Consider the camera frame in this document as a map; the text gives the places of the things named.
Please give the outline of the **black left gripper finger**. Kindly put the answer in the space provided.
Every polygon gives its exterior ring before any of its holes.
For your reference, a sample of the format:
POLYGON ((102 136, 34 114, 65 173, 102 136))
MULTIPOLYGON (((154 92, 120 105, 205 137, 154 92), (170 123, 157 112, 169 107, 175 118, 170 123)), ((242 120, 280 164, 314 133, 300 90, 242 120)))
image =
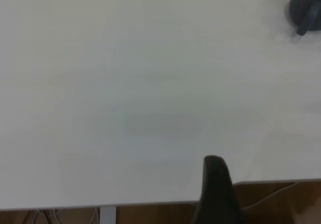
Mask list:
POLYGON ((219 156, 206 156, 200 201, 193 223, 245 223, 228 166, 219 156))

